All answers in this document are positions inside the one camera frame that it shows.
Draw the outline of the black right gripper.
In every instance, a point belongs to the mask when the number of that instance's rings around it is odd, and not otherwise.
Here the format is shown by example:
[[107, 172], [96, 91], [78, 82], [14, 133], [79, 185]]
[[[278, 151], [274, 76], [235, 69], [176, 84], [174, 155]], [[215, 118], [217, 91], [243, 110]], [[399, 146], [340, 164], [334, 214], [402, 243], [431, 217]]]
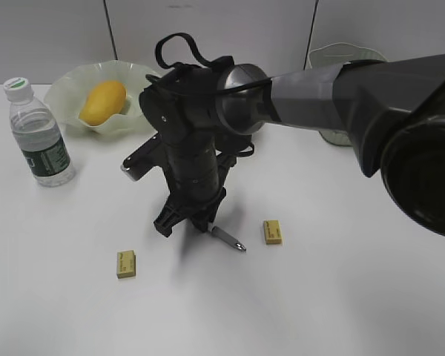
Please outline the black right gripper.
[[222, 186], [213, 140], [186, 140], [176, 145], [163, 143], [168, 168], [173, 179], [155, 229], [164, 237], [173, 227], [191, 217], [192, 225], [206, 232], [220, 206]]

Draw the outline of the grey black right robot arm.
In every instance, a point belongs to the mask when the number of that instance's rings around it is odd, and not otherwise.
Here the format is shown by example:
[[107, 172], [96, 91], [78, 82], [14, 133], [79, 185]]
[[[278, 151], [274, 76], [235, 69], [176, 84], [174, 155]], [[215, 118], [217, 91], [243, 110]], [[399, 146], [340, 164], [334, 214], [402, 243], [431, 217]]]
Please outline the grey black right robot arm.
[[228, 171], [254, 152], [252, 135], [274, 124], [347, 135], [363, 175], [380, 173], [405, 215], [445, 236], [445, 54], [273, 77], [224, 56], [177, 62], [149, 82], [139, 105], [156, 136], [139, 161], [142, 173], [158, 166], [167, 180], [160, 234], [183, 220], [206, 230]]

